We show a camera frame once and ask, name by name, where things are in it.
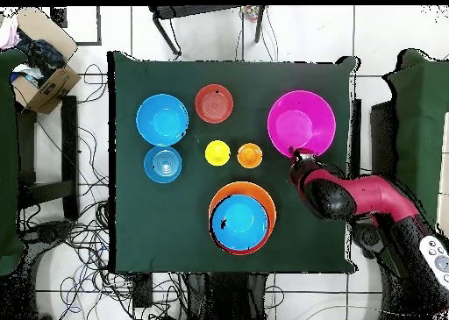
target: magenta bowl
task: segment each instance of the magenta bowl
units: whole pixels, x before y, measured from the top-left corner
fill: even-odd
[[[321,155],[331,145],[336,128],[331,106],[307,90],[281,96],[268,114],[267,125],[274,147],[289,157],[290,147],[307,148]]]

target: green cloth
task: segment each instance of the green cloth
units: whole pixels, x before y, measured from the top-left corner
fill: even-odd
[[[345,259],[345,223],[312,215],[289,182],[289,158],[276,151],[267,134],[267,114],[280,96],[295,89],[318,93],[337,120],[335,139],[322,160],[345,169],[354,58],[339,64],[155,62],[135,61],[114,52],[109,62],[112,55],[117,193],[116,239],[112,235],[111,243],[117,272],[354,271]],[[228,88],[234,102],[232,114],[220,124],[205,123],[195,110],[196,93],[210,83]],[[136,127],[139,106],[159,93],[175,96],[189,113],[187,134],[174,145],[182,157],[181,174],[163,185],[144,172],[143,161],[152,145]],[[214,139],[223,140],[232,151],[222,167],[213,167],[204,158],[206,146]],[[263,152],[263,161],[255,169],[244,169],[237,162],[237,151],[247,142],[259,145]],[[210,201],[233,181],[262,186],[277,209],[269,240],[247,256],[223,252],[208,233]]]
[[[427,60],[407,50],[393,84],[399,120],[396,176],[423,204],[431,224],[437,220],[445,114],[449,111],[449,62]]]
[[[0,276],[14,270],[24,247],[17,235],[18,128],[10,85],[12,69],[24,62],[17,49],[0,51]]]

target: blue bowl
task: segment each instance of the blue bowl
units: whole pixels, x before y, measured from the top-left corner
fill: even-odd
[[[140,135],[150,144],[170,146],[186,134],[189,114],[177,98],[155,95],[140,105],[136,125]]]
[[[158,183],[174,181],[181,172],[182,160],[173,147],[153,147],[144,159],[145,173]]]
[[[222,200],[211,215],[216,241],[233,251],[246,251],[265,237],[268,217],[260,203],[250,196],[232,195]]]

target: yellow bowl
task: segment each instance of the yellow bowl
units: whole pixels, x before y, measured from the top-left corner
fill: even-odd
[[[209,164],[220,167],[228,162],[231,150],[225,142],[216,140],[207,145],[205,156]]]
[[[262,150],[255,144],[244,144],[237,153],[237,160],[244,168],[256,168],[262,162]]]

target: small orange bowl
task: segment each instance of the small orange bowl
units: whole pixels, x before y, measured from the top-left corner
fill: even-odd
[[[254,246],[251,249],[248,249],[246,251],[234,251],[231,249],[226,248],[224,245],[221,245],[218,243],[212,236],[211,230],[210,230],[210,216],[212,215],[212,211],[215,209],[218,203],[220,203],[223,199],[225,199],[227,196],[231,195],[246,195],[251,196],[254,199],[256,199],[262,207],[265,209],[267,215],[268,215],[268,228],[267,228],[267,234],[265,237],[261,240],[259,244]],[[235,255],[246,255],[251,254],[254,252],[257,252],[259,249],[261,249],[262,246],[267,242],[268,238],[270,237],[271,233],[273,232],[274,223],[276,222],[276,207],[274,206],[273,199],[271,198],[270,194],[263,189],[261,186],[256,185],[255,183],[251,182],[233,182],[229,183],[226,186],[222,187],[212,198],[212,201],[210,202],[209,206],[209,233],[212,236],[212,239],[214,239],[214,242],[218,244],[219,247],[221,247],[223,250],[230,254]]]
[[[256,168],[262,162],[262,150],[255,144],[244,144],[237,152],[237,160],[243,168]]]

